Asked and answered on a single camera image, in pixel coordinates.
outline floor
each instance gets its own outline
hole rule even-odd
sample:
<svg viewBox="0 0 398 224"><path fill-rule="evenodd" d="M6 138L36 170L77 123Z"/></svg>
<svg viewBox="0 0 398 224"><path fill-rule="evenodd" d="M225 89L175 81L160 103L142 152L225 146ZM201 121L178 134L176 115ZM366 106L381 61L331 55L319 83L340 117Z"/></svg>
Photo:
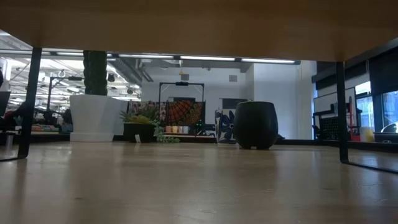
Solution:
<svg viewBox="0 0 398 224"><path fill-rule="evenodd" d="M394 163L390 154L350 153L356 160ZM28 159L0 163L0 219L398 223L398 176L340 164L332 147L32 144Z"/></svg>

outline black planter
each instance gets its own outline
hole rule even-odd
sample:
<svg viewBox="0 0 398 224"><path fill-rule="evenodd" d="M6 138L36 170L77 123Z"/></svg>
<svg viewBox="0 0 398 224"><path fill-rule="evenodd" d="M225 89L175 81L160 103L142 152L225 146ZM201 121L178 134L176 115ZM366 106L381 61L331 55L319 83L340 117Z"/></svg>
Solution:
<svg viewBox="0 0 398 224"><path fill-rule="evenodd" d="M155 126L151 124L124 123L123 135L130 142L137 142L136 135L139 135L141 142L148 143L154 140Z"/></svg>
<svg viewBox="0 0 398 224"><path fill-rule="evenodd" d="M268 149L278 135L278 119L273 103L248 101L235 111L234 137L244 149Z"/></svg>

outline white planter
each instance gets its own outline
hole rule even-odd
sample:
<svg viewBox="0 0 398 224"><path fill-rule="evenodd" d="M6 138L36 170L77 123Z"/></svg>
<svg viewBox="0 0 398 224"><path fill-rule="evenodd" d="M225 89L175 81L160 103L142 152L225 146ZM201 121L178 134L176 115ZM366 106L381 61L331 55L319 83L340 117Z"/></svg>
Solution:
<svg viewBox="0 0 398 224"><path fill-rule="evenodd" d="M70 141L111 142L120 108L121 101L110 96L71 96L73 132Z"/></svg>

